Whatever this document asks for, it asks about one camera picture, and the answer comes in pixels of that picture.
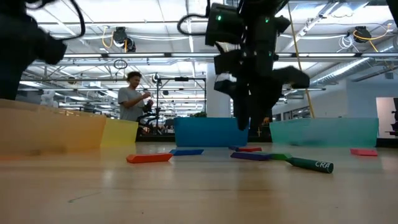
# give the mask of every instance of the crayon label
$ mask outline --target crayon label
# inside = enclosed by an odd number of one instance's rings
[[[315,165],[320,168],[329,169],[330,163],[329,162],[316,162]]]

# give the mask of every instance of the gray t-shirt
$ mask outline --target gray t-shirt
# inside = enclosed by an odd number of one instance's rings
[[[118,103],[130,101],[140,96],[141,94],[138,91],[133,90],[129,87],[121,88],[118,93]],[[129,109],[120,104],[120,119],[126,121],[137,121],[137,118],[144,114],[144,112],[142,111],[143,107],[144,102],[142,100],[136,105],[130,107]]]

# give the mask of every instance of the table surface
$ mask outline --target table surface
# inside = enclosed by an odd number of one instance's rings
[[[128,164],[128,154],[169,152],[170,143],[0,161],[0,223],[397,223],[398,151],[264,151],[333,162],[333,174],[283,161],[245,161],[226,148],[169,162]]]

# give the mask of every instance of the teal bin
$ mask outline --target teal bin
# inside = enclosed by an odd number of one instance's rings
[[[240,131],[235,118],[174,118],[177,147],[245,146],[248,130]]]
[[[377,118],[304,118],[272,122],[272,142],[296,146],[375,147]]]

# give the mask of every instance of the man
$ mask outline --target man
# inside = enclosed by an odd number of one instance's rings
[[[139,72],[130,72],[127,74],[126,81],[128,87],[121,88],[118,93],[118,103],[120,104],[120,119],[126,121],[137,121],[144,111],[144,99],[150,97],[150,93],[140,94],[136,88],[139,85],[142,75]],[[154,102],[148,101],[148,105],[152,106]]]

